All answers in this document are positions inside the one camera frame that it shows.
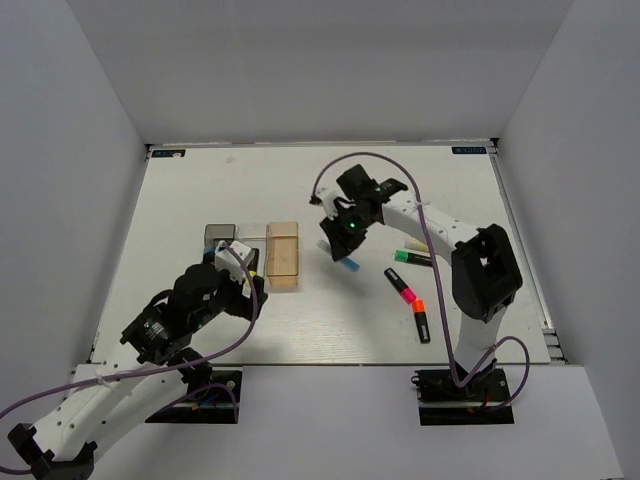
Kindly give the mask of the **light blue marker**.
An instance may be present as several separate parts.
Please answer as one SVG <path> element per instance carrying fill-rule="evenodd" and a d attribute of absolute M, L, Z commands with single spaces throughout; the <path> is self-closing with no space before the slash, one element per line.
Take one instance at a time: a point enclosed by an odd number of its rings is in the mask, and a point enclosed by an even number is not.
<path fill-rule="evenodd" d="M 330 244 L 326 240 L 319 240 L 317 242 L 317 247 L 323 253 L 327 254 L 330 259 L 333 259 Z M 335 260 L 335 263 L 338 263 L 344 266 L 350 272 L 358 272 L 360 270 L 360 265 L 349 257 L 344 257 L 340 260 Z"/>

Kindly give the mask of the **blue stationery block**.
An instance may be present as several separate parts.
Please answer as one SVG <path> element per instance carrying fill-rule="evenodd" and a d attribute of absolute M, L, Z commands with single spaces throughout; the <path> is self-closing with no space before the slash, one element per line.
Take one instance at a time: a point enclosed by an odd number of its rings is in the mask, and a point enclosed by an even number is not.
<path fill-rule="evenodd" d="M 206 247 L 203 251 L 202 263 L 203 264 L 213 264 L 215 262 L 215 256 L 221 250 L 224 249 L 224 243 L 220 242 L 217 245 L 211 245 Z"/>

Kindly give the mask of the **pink highlighter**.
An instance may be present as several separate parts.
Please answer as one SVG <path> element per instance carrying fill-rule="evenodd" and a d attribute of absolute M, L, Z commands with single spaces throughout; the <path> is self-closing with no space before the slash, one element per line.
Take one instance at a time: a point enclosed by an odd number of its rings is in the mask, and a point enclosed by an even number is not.
<path fill-rule="evenodd" d="M 411 304 L 416 300 L 417 296 L 414 291 L 393 268 L 385 269 L 384 276 L 407 304 Z"/>

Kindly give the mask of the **cream highlighter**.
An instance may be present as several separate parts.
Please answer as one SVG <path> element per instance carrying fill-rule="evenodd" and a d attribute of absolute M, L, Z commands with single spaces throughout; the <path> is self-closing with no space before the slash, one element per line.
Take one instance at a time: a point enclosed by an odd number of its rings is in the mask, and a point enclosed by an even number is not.
<path fill-rule="evenodd" d="M 404 241 L 404 247 L 408 250 L 420 251 L 420 252 L 428 252 L 428 246 L 416 239 L 408 238 Z"/>

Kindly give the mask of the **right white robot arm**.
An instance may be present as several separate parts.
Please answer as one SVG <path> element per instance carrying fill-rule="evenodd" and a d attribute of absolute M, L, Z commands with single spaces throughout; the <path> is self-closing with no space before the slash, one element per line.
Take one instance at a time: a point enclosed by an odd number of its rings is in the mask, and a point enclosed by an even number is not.
<path fill-rule="evenodd" d="M 310 202 L 324 209 L 320 223 L 334 261 L 350 256 L 375 225 L 424 242 L 432 258 L 440 317 L 448 321 L 439 264 L 451 269 L 451 296 L 461 314 L 458 339 L 444 336 L 451 384 L 472 399 L 488 385 L 495 352 L 503 344 L 502 319 L 523 285 L 506 231 L 499 225 L 477 227 L 426 204 L 414 180 L 377 182 L 361 165 L 337 179 L 338 191 L 315 185 Z"/>

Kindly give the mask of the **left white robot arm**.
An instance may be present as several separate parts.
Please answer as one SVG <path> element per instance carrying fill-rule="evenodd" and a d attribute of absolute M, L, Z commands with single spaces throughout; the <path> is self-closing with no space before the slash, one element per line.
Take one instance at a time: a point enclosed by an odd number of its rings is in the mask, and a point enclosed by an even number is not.
<path fill-rule="evenodd" d="M 159 411 L 237 395 L 215 377 L 213 355 L 191 348 L 192 337 L 220 314 L 254 325 L 268 295 L 262 277 L 244 264 L 190 266 L 151 298 L 124 329 L 90 379 L 63 386 L 66 399 L 33 423 L 19 423 L 8 440 L 35 479 L 86 479 L 95 463 L 133 427 Z"/>

